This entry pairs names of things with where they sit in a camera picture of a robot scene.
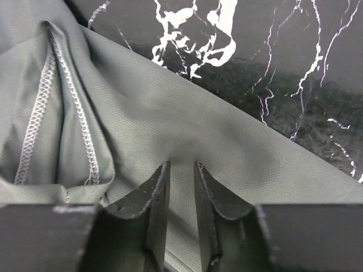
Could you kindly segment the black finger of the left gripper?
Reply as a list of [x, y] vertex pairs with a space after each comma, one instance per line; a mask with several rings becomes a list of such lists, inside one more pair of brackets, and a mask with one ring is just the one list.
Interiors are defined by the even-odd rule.
[[170, 199], [169, 161], [101, 209], [79, 271], [163, 271]]

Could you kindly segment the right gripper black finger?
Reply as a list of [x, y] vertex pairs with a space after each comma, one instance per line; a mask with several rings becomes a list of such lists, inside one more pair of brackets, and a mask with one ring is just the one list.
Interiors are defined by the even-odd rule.
[[254, 206], [200, 162], [193, 179], [202, 270], [272, 271]]

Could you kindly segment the grey t-shirt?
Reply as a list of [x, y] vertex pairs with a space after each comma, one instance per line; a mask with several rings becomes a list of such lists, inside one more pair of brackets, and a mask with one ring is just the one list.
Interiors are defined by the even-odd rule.
[[1, 202], [109, 204], [170, 159], [166, 260], [200, 271], [194, 161], [251, 203], [361, 203], [362, 185], [191, 82], [79, 25], [1, 2]]

